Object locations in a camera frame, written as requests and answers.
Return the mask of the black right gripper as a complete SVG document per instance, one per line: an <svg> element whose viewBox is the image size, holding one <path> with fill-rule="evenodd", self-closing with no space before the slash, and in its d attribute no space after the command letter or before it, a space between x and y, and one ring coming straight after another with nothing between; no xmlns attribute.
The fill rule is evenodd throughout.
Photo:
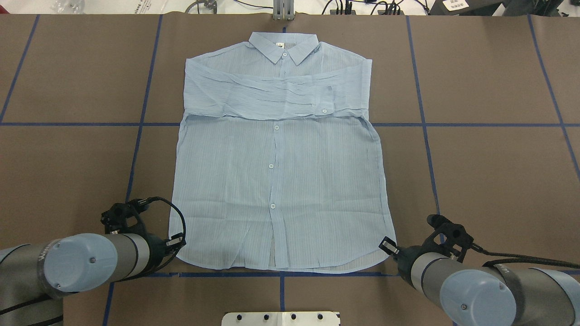
<svg viewBox="0 0 580 326"><path fill-rule="evenodd" d="M415 260L423 254L435 252L435 244L399 247L394 240L385 236L379 244L379 249L383 250L387 255L393 256L400 277L409 277Z"/></svg>

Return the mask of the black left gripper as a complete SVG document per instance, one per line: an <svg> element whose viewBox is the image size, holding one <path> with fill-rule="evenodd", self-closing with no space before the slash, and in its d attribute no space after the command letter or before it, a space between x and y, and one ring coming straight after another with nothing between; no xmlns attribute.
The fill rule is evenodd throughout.
<svg viewBox="0 0 580 326"><path fill-rule="evenodd" d="M186 245L186 236L184 233L177 233L170 239L164 240L153 233L147 233L145 240L150 250L145 272L156 272L163 268L168 263L162 264L162 260L170 256L170 262L182 247Z"/></svg>

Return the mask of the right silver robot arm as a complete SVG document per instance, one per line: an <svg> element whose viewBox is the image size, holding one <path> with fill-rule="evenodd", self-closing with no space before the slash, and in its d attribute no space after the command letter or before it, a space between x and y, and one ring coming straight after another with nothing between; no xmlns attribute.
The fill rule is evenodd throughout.
<svg viewBox="0 0 580 326"><path fill-rule="evenodd" d="M414 290L459 326L577 326L579 282L544 268L505 264L469 268L426 246L403 248L385 237L379 247Z"/></svg>

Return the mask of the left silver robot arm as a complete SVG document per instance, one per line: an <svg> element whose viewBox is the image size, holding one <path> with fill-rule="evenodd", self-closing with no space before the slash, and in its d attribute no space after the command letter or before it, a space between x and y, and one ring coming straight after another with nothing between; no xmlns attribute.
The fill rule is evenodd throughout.
<svg viewBox="0 0 580 326"><path fill-rule="evenodd" d="M83 233L3 249L1 324L62 326L65 297L156 273L184 244L182 233L166 240Z"/></svg>

